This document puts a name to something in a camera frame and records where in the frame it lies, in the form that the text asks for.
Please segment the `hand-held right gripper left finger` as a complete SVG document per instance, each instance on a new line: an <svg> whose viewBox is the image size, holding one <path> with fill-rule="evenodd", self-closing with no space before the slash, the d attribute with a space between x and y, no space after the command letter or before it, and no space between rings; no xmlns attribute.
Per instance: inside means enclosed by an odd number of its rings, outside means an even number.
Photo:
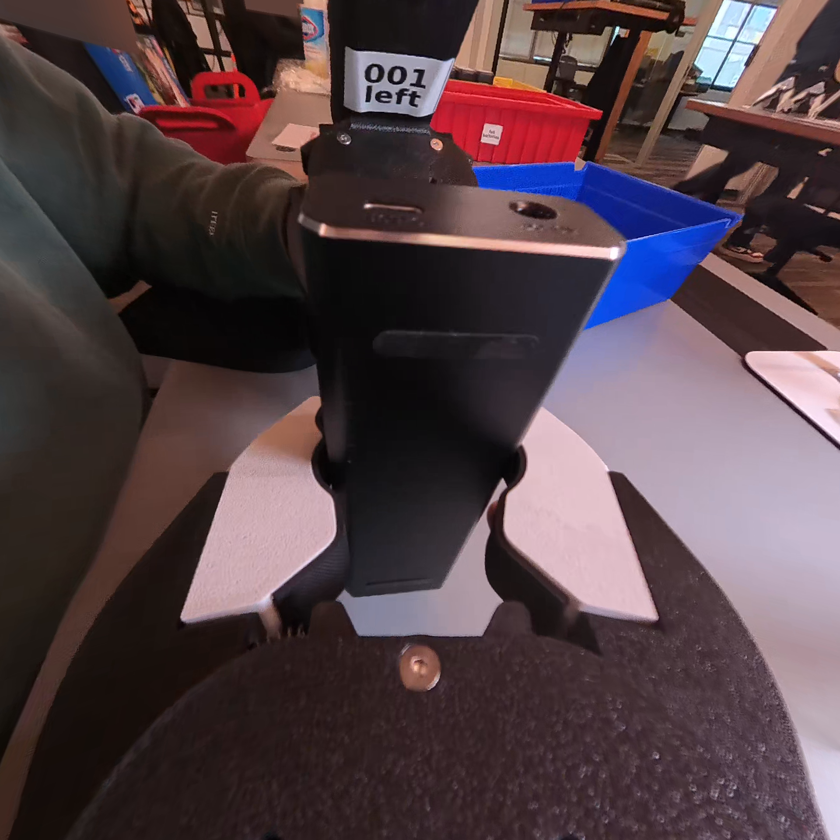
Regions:
<svg viewBox="0 0 840 840"><path fill-rule="evenodd" d="M335 503L315 456L313 396L257 436L231 465L185 597L183 624L256 615L309 624L343 587Z"/></svg>

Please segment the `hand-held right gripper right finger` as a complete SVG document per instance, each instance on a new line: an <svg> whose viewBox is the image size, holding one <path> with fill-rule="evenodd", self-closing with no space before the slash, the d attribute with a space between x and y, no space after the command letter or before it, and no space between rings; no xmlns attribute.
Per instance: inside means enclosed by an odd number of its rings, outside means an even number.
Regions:
<svg viewBox="0 0 840 840"><path fill-rule="evenodd" d="M658 621L610 471L579 435L539 409L504 482L485 561L503 601L535 623Z"/></svg>

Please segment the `black usb hub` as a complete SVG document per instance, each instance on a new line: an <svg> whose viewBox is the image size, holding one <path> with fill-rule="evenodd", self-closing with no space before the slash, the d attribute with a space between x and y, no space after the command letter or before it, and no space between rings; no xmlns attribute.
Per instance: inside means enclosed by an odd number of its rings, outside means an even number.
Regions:
<svg viewBox="0 0 840 840"><path fill-rule="evenodd" d="M337 172L299 225L345 588L437 589L625 238L559 196Z"/></svg>

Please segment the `blue plastic bin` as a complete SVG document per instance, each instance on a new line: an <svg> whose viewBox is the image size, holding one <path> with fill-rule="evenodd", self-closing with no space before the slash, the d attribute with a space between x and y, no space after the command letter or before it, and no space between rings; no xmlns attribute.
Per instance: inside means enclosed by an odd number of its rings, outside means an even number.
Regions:
<svg viewBox="0 0 840 840"><path fill-rule="evenodd" d="M715 204L595 163L481 165L479 186L567 198L589 207L626 240L585 328L671 299L699 263L741 222Z"/></svg>

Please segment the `person's left forearm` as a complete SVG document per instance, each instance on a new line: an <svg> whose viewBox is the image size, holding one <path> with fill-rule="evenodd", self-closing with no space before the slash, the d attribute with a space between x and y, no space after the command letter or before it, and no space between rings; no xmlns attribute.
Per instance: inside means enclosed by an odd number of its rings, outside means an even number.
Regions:
<svg viewBox="0 0 840 840"><path fill-rule="evenodd" d="M300 300L298 216L305 186L275 167L219 164L151 123L108 120L108 185L121 233L98 283L109 296L137 281L226 301Z"/></svg>

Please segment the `white wipes canister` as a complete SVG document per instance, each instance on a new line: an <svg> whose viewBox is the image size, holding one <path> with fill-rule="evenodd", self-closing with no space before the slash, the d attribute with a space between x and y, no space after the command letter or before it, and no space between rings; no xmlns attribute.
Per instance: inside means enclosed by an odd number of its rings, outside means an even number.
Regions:
<svg viewBox="0 0 840 840"><path fill-rule="evenodd" d="M329 19L327 1L305 1L300 4L301 35L304 60L312 72L329 74Z"/></svg>

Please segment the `red plastic bin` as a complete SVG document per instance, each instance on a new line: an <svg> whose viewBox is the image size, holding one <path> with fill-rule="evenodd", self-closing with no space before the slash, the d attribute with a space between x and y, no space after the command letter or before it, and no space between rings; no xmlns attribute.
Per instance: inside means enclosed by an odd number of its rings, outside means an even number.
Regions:
<svg viewBox="0 0 840 840"><path fill-rule="evenodd" d="M450 80L432 118L475 163L574 162L602 111L544 91Z"/></svg>

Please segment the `wooden standing desk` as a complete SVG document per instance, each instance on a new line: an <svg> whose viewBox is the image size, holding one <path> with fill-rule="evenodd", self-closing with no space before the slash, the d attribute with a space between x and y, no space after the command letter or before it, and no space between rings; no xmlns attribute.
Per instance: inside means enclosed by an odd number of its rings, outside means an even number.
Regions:
<svg viewBox="0 0 840 840"><path fill-rule="evenodd" d="M684 2L569 1L535 2L523 10L532 14L531 30L556 36L548 72L543 85L554 93L560 79L560 66L567 45L574 35L602 35L607 29L622 30L619 47L607 47L602 63L595 69L595 91L601 93L595 109L602 117L594 122L584 144L583 159L600 163L606 155L613 133L623 114L653 35L675 35L684 27L696 25L695 17L686 16Z"/></svg>

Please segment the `white document stand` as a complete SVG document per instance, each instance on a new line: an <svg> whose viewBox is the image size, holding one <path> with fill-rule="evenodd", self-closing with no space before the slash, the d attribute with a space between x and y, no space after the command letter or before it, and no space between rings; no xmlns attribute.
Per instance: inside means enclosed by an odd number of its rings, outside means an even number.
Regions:
<svg viewBox="0 0 840 840"><path fill-rule="evenodd" d="M747 369L835 446L839 446L839 352L751 351Z"/></svg>

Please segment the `blue printed box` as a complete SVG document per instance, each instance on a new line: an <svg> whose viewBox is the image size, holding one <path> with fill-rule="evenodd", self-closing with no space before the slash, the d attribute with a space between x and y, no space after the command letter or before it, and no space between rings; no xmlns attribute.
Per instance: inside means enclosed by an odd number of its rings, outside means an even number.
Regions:
<svg viewBox="0 0 840 840"><path fill-rule="evenodd" d="M153 106L189 107L189 99L157 39L144 34L136 39L134 52L84 43L123 109L139 114Z"/></svg>

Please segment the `red handled basket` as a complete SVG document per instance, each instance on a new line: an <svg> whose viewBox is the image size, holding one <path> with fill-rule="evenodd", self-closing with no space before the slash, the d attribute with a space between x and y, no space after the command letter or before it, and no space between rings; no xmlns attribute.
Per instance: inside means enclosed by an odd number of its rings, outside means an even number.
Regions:
<svg viewBox="0 0 840 840"><path fill-rule="evenodd" d="M192 80L187 106L147 106L140 117L167 138L179 140L210 161L246 163L247 151L271 100L238 71L203 72Z"/></svg>

